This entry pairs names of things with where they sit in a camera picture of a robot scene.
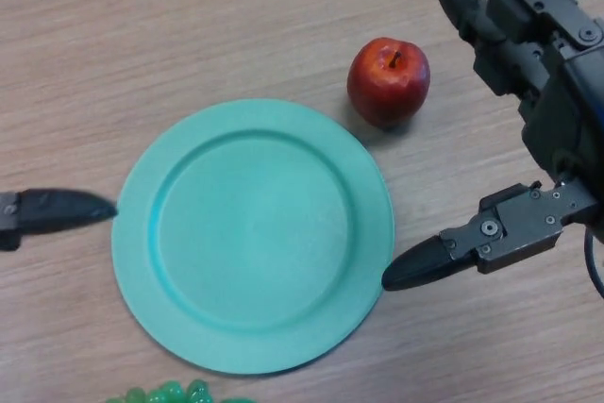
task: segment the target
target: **plate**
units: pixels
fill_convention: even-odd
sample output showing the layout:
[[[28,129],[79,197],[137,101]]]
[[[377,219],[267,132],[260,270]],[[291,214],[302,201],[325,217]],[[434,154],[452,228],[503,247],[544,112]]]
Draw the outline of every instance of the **plate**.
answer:
[[[322,113],[277,99],[204,109],[128,176],[115,276],[146,332],[217,372],[265,374],[343,341],[381,294],[394,216],[371,155]]]

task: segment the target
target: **apple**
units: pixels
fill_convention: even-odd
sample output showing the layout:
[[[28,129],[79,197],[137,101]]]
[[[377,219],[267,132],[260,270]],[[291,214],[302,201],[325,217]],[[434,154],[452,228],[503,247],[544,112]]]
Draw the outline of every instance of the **apple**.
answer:
[[[387,129],[410,120],[424,105],[430,85],[428,58],[412,42],[376,38],[355,56],[346,88],[369,124]]]

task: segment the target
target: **cable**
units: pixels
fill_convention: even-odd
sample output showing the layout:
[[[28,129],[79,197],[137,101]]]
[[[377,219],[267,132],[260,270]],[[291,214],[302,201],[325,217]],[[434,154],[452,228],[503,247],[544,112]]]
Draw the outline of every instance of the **cable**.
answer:
[[[587,272],[594,283],[596,290],[600,296],[604,297],[604,282],[597,272],[596,256],[594,255],[594,235],[589,228],[585,228],[585,239],[583,241],[583,249],[585,250],[585,264],[587,264]]]

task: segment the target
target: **bolt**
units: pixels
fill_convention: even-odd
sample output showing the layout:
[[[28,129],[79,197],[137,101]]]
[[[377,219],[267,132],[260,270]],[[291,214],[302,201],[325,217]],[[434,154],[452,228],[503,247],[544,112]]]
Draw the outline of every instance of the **bolt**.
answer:
[[[480,226],[480,231],[487,236],[494,236],[499,231],[499,226],[495,221],[484,221]]]
[[[588,26],[582,27],[579,31],[579,38],[585,42],[592,42],[597,38],[596,33]]]
[[[6,205],[4,207],[4,213],[8,216],[11,216],[15,212],[17,212],[17,207],[15,207],[14,205]]]

